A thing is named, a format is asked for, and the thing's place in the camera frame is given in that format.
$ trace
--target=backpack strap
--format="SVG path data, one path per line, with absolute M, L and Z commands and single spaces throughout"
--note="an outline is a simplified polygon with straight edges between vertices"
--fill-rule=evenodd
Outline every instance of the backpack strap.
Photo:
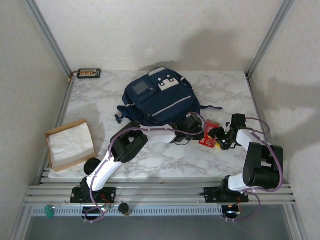
M 212 106 L 212 105 L 208 105 L 208 106 L 203 106 L 200 105 L 200 109 L 208 109 L 208 108 L 213 108 L 213 109 L 223 109 L 221 106 Z

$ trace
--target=white wall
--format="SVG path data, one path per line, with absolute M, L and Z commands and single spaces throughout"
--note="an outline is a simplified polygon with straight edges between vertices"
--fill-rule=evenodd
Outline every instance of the white wall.
M 0 0 L 0 239 L 39 170 L 68 84 L 21 0 Z
M 320 239 L 319 13 L 319 0 L 296 0 L 253 76 L 310 240 Z
M 245 71 L 283 0 L 36 0 L 73 70 Z

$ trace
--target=white tissue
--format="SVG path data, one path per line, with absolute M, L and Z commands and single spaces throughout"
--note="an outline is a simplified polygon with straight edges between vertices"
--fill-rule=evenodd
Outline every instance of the white tissue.
M 86 122 L 52 134 L 49 136 L 48 141 L 53 168 L 77 161 L 95 151 Z

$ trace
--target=white backdrop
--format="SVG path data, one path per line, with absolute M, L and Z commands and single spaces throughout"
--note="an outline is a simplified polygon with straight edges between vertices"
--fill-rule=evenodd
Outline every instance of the white backdrop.
M 245 71 L 283 0 L 36 0 L 72 70 Z

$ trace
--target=battery pack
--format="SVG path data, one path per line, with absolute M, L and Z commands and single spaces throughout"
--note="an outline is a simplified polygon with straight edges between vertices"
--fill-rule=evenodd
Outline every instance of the battery pack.
M 79 69 L 78 75 L 76 76 L 78 79 L 98 79 L 100 78 L 101 69 L 100 68 L 86 68 Z

